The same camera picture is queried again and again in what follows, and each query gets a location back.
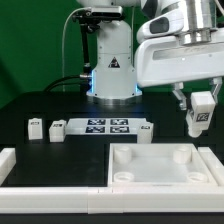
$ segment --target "black table surface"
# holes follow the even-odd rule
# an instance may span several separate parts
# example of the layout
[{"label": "black table surface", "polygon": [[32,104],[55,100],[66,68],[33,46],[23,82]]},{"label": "black table surface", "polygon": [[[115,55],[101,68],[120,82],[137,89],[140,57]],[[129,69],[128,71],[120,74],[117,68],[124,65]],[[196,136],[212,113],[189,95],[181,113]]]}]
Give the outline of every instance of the black table surface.
[{"label": "black table surface", "polygon": [[[66,136],[50,143],[49,127],[70,118],[146,118],[154,123],[153,143],[193,143],[210,147],[224,160],[224,106],[219,104],[208,131],[188,136],[186,111],[172,93],[146,93],[128,106],[90,103],[79,93],[26,93],[0,110],[0,150],[16,148],[17,164],[2,187],[107,186],[110,143],[136,143],[135,135]],[[42,118],[43,140],[28,140],[28,120]],[[1,215],[0,223],[223,223],[222,213]]]}]

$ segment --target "small white block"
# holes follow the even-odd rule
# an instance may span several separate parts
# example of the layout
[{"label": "small white block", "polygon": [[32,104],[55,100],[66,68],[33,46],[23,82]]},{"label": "small white block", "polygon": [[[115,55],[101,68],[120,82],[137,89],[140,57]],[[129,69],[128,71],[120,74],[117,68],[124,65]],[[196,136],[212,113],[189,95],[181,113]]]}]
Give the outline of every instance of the small white block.
[{"label": "small white block", "polygon": [[66,121],[54,121],[49,129],[50,142],[64,142]]},{"label": "small white block", "polygon": [[28,123],[29,140],[43,139],[42,119],[33,118]]},{"label": "small white block", "polygon": [[209,91],[192,93],[191,104],[193,110],[198,113],[213,111],[216,105],[214,98]]},{"label": "small white block", "polygon": [[12,168],[16,164],[14,148],[5,148],[0,153],[0,185],[7,178]]},{"label": "small white block", "polygon": [[150,122],[142,123],[138,128],[137,143],[149,144],[153,138],[153,124]]}]

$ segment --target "white plastic part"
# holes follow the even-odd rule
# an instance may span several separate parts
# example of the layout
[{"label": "white plastic part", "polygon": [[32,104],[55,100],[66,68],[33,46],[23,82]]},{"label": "white plastic part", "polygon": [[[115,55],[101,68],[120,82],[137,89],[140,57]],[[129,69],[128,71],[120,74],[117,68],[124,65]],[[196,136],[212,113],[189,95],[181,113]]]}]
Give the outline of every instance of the white plastic part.
[{"label": "white plastic part", "polygon": [[89,118],[70,119],[66,135],[137,135],[145,118]]},{"label": "white plastic part", "polygon": [[189,135],[196,138],[209,128],[216,103],[211,92],[206,91],[192,93],[191,105],[192,111],[188,110],[186,121]]},{"label": "white plastic part", "polygon": [[173,160],[178,164],[187,164],[191,162],[191,146],[180,145],[173,152]]},{"label": "white plastic part", "polygon": [[118,164],[130,163],[132,159],[132,151],[128,146],[115,147],[114,149],[114,161]]},{"label": "white plastic part", "polygon": [[[169,21],[169,30],[161,33],[151,33],[150,26],[155,21],[159,21],[161,18],[166,18]],[[163,37],[170,34],[175,34],[181,31],[184,27],[184,16],[180,9],[175,9],[171,12],[163,14],[153,20],[150,20],[144,23],[137,33],[138,43],[141,44],[146,39],[155,38],[155,37]]]},{"label": "white plastic part", "polygon": [[129,183],[133,182],[135,176],[129,172],[118,172],[114,174],[114,182],[116,183]]},{"label": "white plastic part", "polygon": [[66,121],[54,121],[49,129],[50,142],[64,142]]},{"label": "white plastic part", "polygon": [[208,177],[203,173],[191,172],[187,175],[187,181],[190,183],[206,183]]},{"label": "white plastic part", "polygon": [[140,87],[221,77],[224,74],[224,29],[211,33],[211,42],[183,47],[176,36],[144,41],[135,54]]},{"label": "white plastic part", "polygon": [[149,144],[153,139],[153,127],[154,125],[150,122],[141,123],[138,128],[137,143],[138,144]]},{"label": "white plastic part", "polygon": [[[114,152],[124,146],[132,149],[132,160],[129,163],[120,164],[116,162]],[[173,157],[177,149],[186,152],[187,155],[180,155],[174,161]],[[217,186],[214,177],[192,144],[111,144],[110,150],[113,151],[113,157],[110,157],[111,165],[109,165],[109,172],[112,173],[110,178],[120,172],[134,175],[133,182],[124,181],[122,185],[119,181],[110,179],[109,186],[113,186],[113,190],[121,186],[135,189],[152,186],[190,187],[195,184],[201,187]],[[205,174],[208,181],[190,182],[187,176],[192,172]]]},{"label": "white plastic part", "polygon": [[16,164],[16,155],[14,148],[5,148],[0,153],[0,185],[11,172]]},{"label": "white plastic part", "polygon": [[182,0],[162,0],[161,1],[161,10],[165,9],[166,7],[175,4],[177,2],[180,2]]},{"label": "white plastic part", "polygon": [[208,147],[199,147],[198,151],[205,164],[212,172],[219,186],[224,186],[224,166]]},{"label": "white plastic part", "polygon": [[33,118],[28,122],[29,140],[43,139],[42,119]]},{"label": "white plastic part", "polygon": [[113,100],[142,95],[131,63],[131,28],[124,21],[102,22],[99,25],[98,63],[92,71],[92,87],[87,96],[113,103]]},{"label": "white plastic part", "polygon": [[[209,148],[199,148],[199,155],[190,144],[191,163],[176,164],[172,156],[179,144],[125,144],[134,149],[132,162],[140,157],[146,159],[139,163],[145,178],[139,182],[139,168],[133,166],[134,182],[118,183],[113,181],[112,173],[123,171],[114,172],[114,165],[118,165],[113,161],[115,145],[124,144],[111,145],[108,187],[0,188],[0,213],[224,212],[224,167]],[[158,158],[164,159],[168,168],[173,164],[173,172],[167,166],[161,170],[163,163],[158,163]],[[192,172],[205,174],[207,182],[188,182],[187,176]],[[160,182],[147,182],[149,174],[151,180],[158,178]]]}]

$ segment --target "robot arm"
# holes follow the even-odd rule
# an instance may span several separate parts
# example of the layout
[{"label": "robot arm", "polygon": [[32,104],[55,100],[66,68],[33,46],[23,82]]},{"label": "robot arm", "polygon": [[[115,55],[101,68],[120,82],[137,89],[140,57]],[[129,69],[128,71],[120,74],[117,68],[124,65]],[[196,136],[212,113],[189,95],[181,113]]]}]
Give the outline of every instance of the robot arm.
[{"label": "robot arm", "polygon": [[141,0],[142,12],[149,19],[160,15],[162,0]]},{"label": "robot arm", "polygon": [[224,29],[216,29],[214,0],[163,0],[159,9],[162,15],[143,24],[137,34],[138,84],[171,84],[181,109],[186,110],[183,82],[210,79],[212,90],[192,93],[187,112],[189,135],[198,137],[209,127],[222,85]]}]

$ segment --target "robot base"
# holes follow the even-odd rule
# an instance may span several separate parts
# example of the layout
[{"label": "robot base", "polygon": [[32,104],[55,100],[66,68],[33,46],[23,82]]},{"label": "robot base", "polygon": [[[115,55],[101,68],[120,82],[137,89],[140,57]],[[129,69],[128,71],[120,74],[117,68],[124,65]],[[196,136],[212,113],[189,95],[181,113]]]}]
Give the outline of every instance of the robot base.
[{"label": "robot base", "polygon": [[106,98],[99,98],[96,96],[89,96],[87,95],[87,99],[89,102],[102,104],[102,105],[129,105],[134,103],[141,103],[142,101],[142,95],[139,96],[133,96],[130,98],[124,98],[124,99],[106,99]]}]

